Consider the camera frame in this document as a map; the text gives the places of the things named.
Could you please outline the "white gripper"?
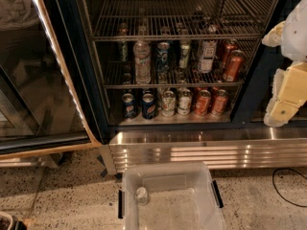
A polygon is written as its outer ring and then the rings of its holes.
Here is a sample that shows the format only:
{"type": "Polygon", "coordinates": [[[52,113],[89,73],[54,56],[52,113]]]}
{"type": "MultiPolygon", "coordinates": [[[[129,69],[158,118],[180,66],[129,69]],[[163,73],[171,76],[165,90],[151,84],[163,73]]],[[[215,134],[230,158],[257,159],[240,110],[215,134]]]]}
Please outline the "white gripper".
{"type": "Polygon", "coordinates": [[[286,125],[307,102],[307,0],[300,0],[287,19],[274,26],[262,44],[276,47],[293,63],[277,69],[273,77],[272,97],[266,108],[264,124],[268,127],[286,125]]]}

